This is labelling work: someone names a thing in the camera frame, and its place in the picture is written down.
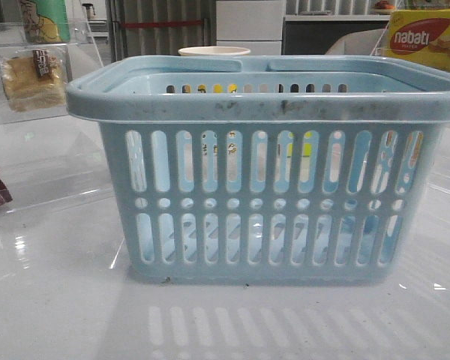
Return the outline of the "packaged bread slice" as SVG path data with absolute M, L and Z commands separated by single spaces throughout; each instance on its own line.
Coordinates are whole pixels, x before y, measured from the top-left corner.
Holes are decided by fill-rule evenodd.
M 11 110 L 18 113 L 65 104 L 67 73 L 63 61 L 48 49 L 0 56 L 0 77 Z

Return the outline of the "light blue plastic basket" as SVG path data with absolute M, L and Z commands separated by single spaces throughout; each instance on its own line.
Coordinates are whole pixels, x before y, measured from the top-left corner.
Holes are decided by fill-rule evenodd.
M 136 275 L 373 284 L 450 123 L 450 73 L 361 55 L 136 56 L 75 79 Z

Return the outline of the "white paper cup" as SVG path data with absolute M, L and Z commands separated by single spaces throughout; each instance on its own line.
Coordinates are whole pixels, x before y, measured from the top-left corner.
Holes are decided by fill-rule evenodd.
M 191 46 L 178 50 L 180 56 L 247 56 L 251 50 L 237 46 Z

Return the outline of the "white drawer cabinet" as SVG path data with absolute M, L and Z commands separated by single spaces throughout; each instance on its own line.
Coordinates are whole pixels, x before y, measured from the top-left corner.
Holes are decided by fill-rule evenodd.
M 280 55 L 285 1 L 216 1 L 216 44 L 253 55 Z

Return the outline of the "clear acrylic display shelf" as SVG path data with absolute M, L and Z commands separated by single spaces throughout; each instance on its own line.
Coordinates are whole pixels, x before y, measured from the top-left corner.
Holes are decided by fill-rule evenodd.
M 16 112 L 3 89 L 2 65 L 29 57 L 21 23 L 0 23 L 0 179 L 12 200 L 1 213 L 80 206 L 113 194 L 98 126 L 65 106 Z

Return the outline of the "green cartoon printed can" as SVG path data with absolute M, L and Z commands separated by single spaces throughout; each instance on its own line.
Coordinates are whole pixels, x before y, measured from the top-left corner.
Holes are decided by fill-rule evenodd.
M 26 40 L 31 44 L 60 44 L 71 40 L 65 2 L 20 0 Z

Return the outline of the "yellow nabati wafer box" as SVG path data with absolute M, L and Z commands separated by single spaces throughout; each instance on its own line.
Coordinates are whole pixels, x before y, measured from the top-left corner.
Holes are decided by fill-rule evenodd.
M 380 54 L 450 72 L 450 9 L 391 13 Z

